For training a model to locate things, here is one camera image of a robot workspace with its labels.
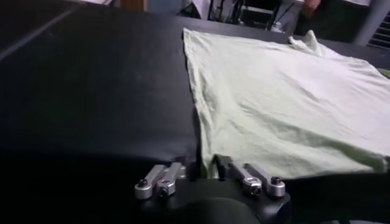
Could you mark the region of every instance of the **silver metal bracket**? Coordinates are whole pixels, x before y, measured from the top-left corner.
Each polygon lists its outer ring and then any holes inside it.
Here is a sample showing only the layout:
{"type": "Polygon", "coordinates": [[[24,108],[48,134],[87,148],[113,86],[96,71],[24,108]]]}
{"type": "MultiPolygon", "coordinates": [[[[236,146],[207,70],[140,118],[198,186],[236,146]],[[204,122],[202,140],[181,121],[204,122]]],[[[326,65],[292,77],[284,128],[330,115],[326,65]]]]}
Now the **silver metal bracket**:
{"type": "Polygon", "coordinates": [[[265,170],[254,164],[245,164],[244,168],[263,183],[263,189],[271,197],[283,197],[286,194],[286,185],[279,177],[268,175],[265,170]]]}
{"type": "Polygon", "coordinates": [[[157,182],[159,196],[168,198],[176,191],[176,179],[180,176],[181,163],[172,163],[165,176],[157,182]]]}
{"type": "Polygon", "coordinates": [[[155,165],[146,177],[134,186],[135,198],[139,200],[150,198],[157,181],[164,175],[165,168],[164,165],[155,165]]]}
{"type": "Polygon", "coordinates": [[[245,194],[258,197],[261,194],[261,180],[252,176],[241,165],[236,162],[229,163],[229,172],[231,177],[239,179],[243,185],[245,194]]]}
{"type": "Polygon", "coordinates": [[[181,163],[172,163],[168,168],[164,165],[155,165],[146,177],[135,186],[135,197],[139,200],[151,198],[153,193],[166,198],[176,190],[176,179],[186,178],[185,166],[181,163]]]}

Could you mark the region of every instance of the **bolt head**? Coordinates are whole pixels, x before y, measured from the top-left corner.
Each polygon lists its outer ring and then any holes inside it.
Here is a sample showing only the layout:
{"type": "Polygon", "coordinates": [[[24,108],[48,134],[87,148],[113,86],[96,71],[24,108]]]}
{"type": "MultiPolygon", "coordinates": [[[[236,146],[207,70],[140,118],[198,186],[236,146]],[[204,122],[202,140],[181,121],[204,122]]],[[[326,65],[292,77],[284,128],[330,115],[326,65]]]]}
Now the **bolt head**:
{"type": "Polygon", "coordinates": [[[145,187],[147,185],[147,180],[142,179],[138,182],[138,187],[145,187]]]}

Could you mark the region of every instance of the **screw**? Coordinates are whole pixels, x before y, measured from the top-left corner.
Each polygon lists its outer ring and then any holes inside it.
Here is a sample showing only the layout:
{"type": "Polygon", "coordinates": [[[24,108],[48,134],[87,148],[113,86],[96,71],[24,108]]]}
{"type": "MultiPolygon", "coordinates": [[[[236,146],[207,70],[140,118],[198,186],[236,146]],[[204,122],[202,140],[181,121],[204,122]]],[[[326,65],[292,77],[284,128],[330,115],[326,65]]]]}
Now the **screw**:
{"type": "Polygon", "coordinates": [[[168,198],[168,190],[167,188],[163,187],[160,191],[160,197],[162,199],[167,199],[168,198]]]}
{"type": "Polygon", "coordinates": [[[280,177],[271,177],[271,184],[279,185],[280,182],[282,182],[282,179],[280,179],[280,177]]]}
{"type": "Polygon", "coordinates": [[[138,182],[138,187],[145,187],[147,185],[147,180],[142,179],[138,182]]]}
{"type": "Polygon", "coordinates": [[[261,194],[261,188],[260,188],[260,187],[257,187],[257,186],[252,186],[252,187],[250,188],[250,194],[251,194],[252,196],[255,196],[255,197],[260,196],[260,194],[261,194]]]}

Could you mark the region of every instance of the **black table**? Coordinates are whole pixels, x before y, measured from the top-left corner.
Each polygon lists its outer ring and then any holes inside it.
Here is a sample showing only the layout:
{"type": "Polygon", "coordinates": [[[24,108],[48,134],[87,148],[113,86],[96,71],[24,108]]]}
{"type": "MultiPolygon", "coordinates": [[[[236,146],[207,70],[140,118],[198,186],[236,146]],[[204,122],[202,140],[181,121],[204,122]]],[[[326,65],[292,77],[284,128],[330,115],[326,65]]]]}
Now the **black table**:
{"type": "MultiPolygon", "coordinates": [[[[280,33],[102,5],[0,3],[0,164],[10,211],[41,201],[65,220],[128,220],[132,186],[153,164],[181,161],[199,175],[184,27],[287,42],[280,33]]],[[[384,50],[320,42],[390,69],[384,50]]],[[[39,211],[31,218],[51,219],[39,211]]]]}

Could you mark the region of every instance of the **towel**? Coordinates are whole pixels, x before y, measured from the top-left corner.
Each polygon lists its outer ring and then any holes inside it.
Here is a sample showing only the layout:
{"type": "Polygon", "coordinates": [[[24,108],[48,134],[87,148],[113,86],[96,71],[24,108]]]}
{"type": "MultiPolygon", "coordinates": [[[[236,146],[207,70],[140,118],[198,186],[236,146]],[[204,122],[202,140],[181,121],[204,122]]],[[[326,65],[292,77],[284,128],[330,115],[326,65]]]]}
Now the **towel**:
{"type": "Polygon", "coordinates": [[[215,153],[271,175],[385,172],[390,81],[318,43],[277,44],[184,29],[202,159],[215,153]]]}

